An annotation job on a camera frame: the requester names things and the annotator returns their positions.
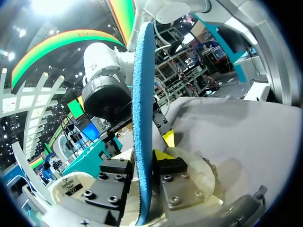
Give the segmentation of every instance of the white robotic arm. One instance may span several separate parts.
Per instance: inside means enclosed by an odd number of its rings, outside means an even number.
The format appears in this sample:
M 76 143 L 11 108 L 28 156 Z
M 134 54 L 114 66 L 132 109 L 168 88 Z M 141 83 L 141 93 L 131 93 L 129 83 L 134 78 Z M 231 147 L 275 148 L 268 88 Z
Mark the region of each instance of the white robotic arm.
M 134 0 L 136 6 L 133 31 L 127 49 L 134 52 L 142 23 L 156 19 L 161 24 L 171 23 L 188 14 L 211 10 L 209 0 Z
M 85 110 L 93 116 L 114 121 L 115 113 L 131 101 L 134 51 L 142 23 L 155 19 L 167 24 L 190 12 L 211 10 L 209 0 L 135 0 L 135 6 L 128 52 L 112 50 L 103 43 L 91 44 L 84 52 L 82 99 Z
M 209 0 L 134 0 L 136 6 L 134 26 L 128 52 L 114 51 L 102 43 L 94 43 L 85 50 L 83 86 L 99 75 L 116 74 L 119 81 L 125 82 L 128 88 L 133 84 L 134 51 L 138 31 L 142 23 L 156 19 L 159 23 L 168 24 L 190 12 L 209 12 Z

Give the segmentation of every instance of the blue sanding wheel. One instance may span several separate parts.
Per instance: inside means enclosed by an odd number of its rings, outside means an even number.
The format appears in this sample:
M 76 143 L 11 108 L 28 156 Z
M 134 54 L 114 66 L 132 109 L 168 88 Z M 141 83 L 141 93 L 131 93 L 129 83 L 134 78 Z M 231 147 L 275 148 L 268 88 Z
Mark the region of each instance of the blue sanding wheel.
M 134 54 L 133 133 L 140 186 L 137 225 L 147 219 L 152 199 L 152 106 L 155 77 L 155 38 L 151 22 L 141 25 Z

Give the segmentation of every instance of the teal panel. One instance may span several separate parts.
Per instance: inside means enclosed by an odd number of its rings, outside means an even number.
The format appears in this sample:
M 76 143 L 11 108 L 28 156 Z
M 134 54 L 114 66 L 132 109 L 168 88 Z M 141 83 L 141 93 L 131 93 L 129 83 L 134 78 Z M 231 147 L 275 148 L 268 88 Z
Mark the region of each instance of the teal panel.
M 229 45 L 225 42 L 225 40 L 217 33 L 216 28 L 218 25 L 211 25 L 203 20 L 201 20 L 197 15 L 196 17 L 205 25 L 207 30 L 214 36 L 214 38 L 218 41 L 230 61 L 232 62 L 232 65 L 237 73 L 238 79 L 240 82 L 247 82 L 245 74 L 241 68 L 240 65 L 234 65 L 234 63 L 245 53 L 245 51 L 234 53 L 230 49 Z
M 114 138 L 119 149 L 121 149 L 122 144 L 117 139 Z M 63 175 L 70 174 L 72 172 L 85 172 L 95 178 L 98 178 L 100 172 L 100 164 L 102 159 L 99 157 L 99 153 L 104 151 L 104 153 L 109 157 L 105 144 L 101 140 L 97 140 L 91 146 L 85 149 L 81 155 L 79 155 L 64 171 Z

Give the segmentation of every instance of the bolt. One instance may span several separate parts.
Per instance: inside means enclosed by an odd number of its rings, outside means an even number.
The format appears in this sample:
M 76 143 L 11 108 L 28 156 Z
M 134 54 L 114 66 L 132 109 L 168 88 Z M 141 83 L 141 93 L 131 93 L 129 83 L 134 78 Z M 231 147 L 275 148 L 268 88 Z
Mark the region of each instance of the bolt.
M 96 195 L 91 190 L 86 190 L 84 192 L 84 196 L 89 200 L 94 199 L 96 197 Z
M 88 226 L 89 225 L 89 221 L 88 220 L 82 220 L 80 223 L 83 226 Z
M 172 178 L 171 175 L 165 175 L 165 176 L 164 176 L 164 180 L 165 180 L 166 182 L 171 182 L 171 181 L 173 181 L 174 179 Z
M 108 178 L 108 176 L 106 175 L 106 173 L 101 172 L 101 173 L 99 173 L 99 178 L 105 180 Z
M 119 181 L 119 182 L 123 182 L 124 181 L 124 177 L 121 174 L 118 174 L 116 176 L 116 180 Z
M 188 174 L 188 173 L 182 173 L 181 176 L 182 176 L 184 179 L 188 179 L 188 178 L 189 178 L 189 174 Z
M 241 226 L 242 223 L 243 223 L 243 218 L 238 218 L 238 219 L 236 220 L 236 222 L 234 223 L 234 225 L 235 225 L 235 226 Z
M 116 205 L 119 202 L 119 199 L 116 196 L 111 196 L 107 199 L 111 204 Z
M 198 190 L 196 191 L 196 197 L 198 197 L 199 199 L 204 200 L 204 191 L 203 190 Z
M 211 166 L 211 169 L 212 169 L 213 171 L 216 171 L 216 170 L 217 170 L 217 167 L 216 167 L 215 165 L 212 165 L 212 166 Z
M 170 202 L 171 206 L 175 206 L 175 205 L 178 205 L 181 202 L 181 200 L 179 199 L 178 196 L 173 196 L 173 197 L 171 197 L 169 202 Z

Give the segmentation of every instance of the cable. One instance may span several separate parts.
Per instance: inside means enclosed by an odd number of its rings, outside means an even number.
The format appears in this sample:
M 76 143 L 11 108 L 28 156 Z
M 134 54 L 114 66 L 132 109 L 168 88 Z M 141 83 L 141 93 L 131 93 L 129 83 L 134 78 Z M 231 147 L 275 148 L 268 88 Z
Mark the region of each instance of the cable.
M 157 37 L 165 44 L 165 46 L 159 47 L 158 49 L 155 50 L 155 53 L 158 52 L 159 50 L 162 50 L 164 48 L 170 47 L 171 44 L 169 42 L 167 42 L 165 39 L 163 39 L 163 37 L 160 35 L 160 33 L 158 32 L 157 29 L 157 25 L 156 25 L 156 19 L 152 20 L 153 23 L 153 28 L 155 29 L 156 35 Z
M 208 13 L 212 9 L 212 4 L 210 3 L 209 0 L 205 0 L 205 4 L 206 4 L 205 10 L 202 13 Z
M 166 114 L 169 112 L 169 107 L 170 107 L 170 100 L 169 100 L 169 94 L 167 93 L 166 89 L 165 89 L 165 85 L 162 83 L 162 81 L 155 77 L 156 82 L 158 83 L 159 87 L 162 89 L 162 91 L 164 92 L 166 98 L 167 98 L 167 110 L 164 113 L 164 116 L 166 116 Z
M 246 48 L 246 50 L 247 50 L 247 53 L 250 55 L 251 63 L 253 64 L 255 70 L 257 71 L 257 73 L 258 73 L 259 76 L 261 77 L 261 73 L 260 73 L 259 70 L 257 69 L 255 62 L 253 61 L 254 55 L 250 52 L 250 49 Z

